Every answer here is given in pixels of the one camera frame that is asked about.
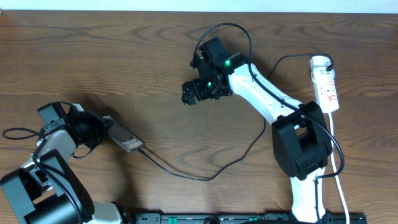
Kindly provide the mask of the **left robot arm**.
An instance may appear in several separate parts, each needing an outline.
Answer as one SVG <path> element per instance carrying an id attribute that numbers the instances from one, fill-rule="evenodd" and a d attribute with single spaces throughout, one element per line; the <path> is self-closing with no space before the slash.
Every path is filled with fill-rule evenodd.
<path id="1" fill-rule="evenodd" d="M 130 223 L 114 202 L 100 203 L 71 170 L 68 162 L 80 145 L 93 150 L 110 127 L 112 117 L 85 111 L 79 104 L 56 101 L 38 109 L 44 122 L 29 160 L 1 179 L 1 188 L 19 223 Z"/>

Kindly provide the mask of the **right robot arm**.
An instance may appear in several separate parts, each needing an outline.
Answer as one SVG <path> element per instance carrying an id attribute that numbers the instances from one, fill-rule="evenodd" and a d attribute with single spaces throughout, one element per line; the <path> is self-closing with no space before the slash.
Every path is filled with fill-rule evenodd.
<path id="1" fill-rule="evenodd" d="M 198 78 L 182 85 L 182 102 L 219 99 L 236 94 L 248 101 L 270 124 L 275 159 L 290 177 L 296 220 L 319 222 L 326 211 L 322 181 L 332 153 L 327 126 L 320 106 L 306 105 L 280 91 L 241 54 L 230 54 L 219 38 L 199 46 L 190 66 Z"/>

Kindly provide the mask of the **Galaxy smartphone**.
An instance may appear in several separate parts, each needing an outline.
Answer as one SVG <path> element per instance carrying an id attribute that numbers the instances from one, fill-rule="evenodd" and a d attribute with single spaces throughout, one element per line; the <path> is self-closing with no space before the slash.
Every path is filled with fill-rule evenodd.
<path id="1" fill-rule="evenodd" d="M 130 129 L 126 128 L 120 122 L 111 116 L 103 116 L 103 119 L 110 121 L 110 127 L 107 134 L 117 145 L 122 147 L 128 153 L 142 148 L 145 142 L 137 137 Z"/>

